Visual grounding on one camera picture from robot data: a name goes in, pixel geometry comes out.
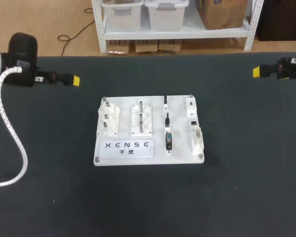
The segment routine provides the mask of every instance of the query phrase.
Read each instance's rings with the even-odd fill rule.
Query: black power cord
[[[87,8],[87,9],[84,10],[84,12],[85,12],[85,13],[93,13],[93,9],[92,9],[92,8]],[[61,56],[64,56],[65,48],[67,47],[68,43],[69,43],[70,41],[74,40],[78,35],[80,35],[85,29],[87,29],[89,26],[91,26],[94,22],[95,22],[95,20],[92,21],[91,23],[89,23],[88,25],[86,25],[81,31],[79,31],[78,34],[76,34],[76,35],[75,35],[74,37],[72,37],[72,38],[70,38],[70,37],[67,36],[67,35],[60,35],[60,36],[57,37],[57,39],[58,39],[59,41],[64,41],[64,42],[66,42],[65,45],[64,45],[64,47],[63,47],[63,52],[61,53]]]

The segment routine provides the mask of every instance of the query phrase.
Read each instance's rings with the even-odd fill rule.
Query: plastic storage bin
[[[152,31],[180,31],[188,0],[145,0]]]
[[[102,7],[112,31],[138,31],[144,0],[105,0]]]

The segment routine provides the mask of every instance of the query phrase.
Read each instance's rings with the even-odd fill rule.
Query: white shelving unit
[[[92,0],[94,19],[98,32],[101,53],[106,53],[106,40],[163,40],[163,39],[205,39],[205,38],[241,38],[246,37],[244,50],[250,51],[256,34],[259,17],[264,0],[253,0],[252,17],[249,23],[244,19],[242,27],[206,30],[197,10],[197,3],[190,1],[185,10],[183,29],[179,32],[155,32],[150,30],[148,9],[142,11],[142,28],[140,31],[112,31],[106,15],[102,17],[100,0]]]

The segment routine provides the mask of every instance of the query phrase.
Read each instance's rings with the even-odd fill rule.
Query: dark gray mat
[[[296,237],[296,81],[252,69],[296,54],[39,58],[81,87],[3,87],[29,156],[0,188],[0,237]],[[203,165],[94,167],[102,96],[194,94]],[[0,118],[0,181],[21,168]]]

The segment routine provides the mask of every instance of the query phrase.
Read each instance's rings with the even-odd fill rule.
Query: xense logo
[[[100,145],[99,157],[116,158],[148,158],[153,157],[153,140],[107,140]]]
[[[116,143],[113,143],[113,142],[110,142],[110,143],[105,143],[105,148],[111,148],[111,147],[131,147],[131,146],[134,146],[134,147],[140,147],[140,146],[144,146],[144,147],[149,147],[149,142],[134,142],[134,143],[131,143],[131,142],[116,142]]]

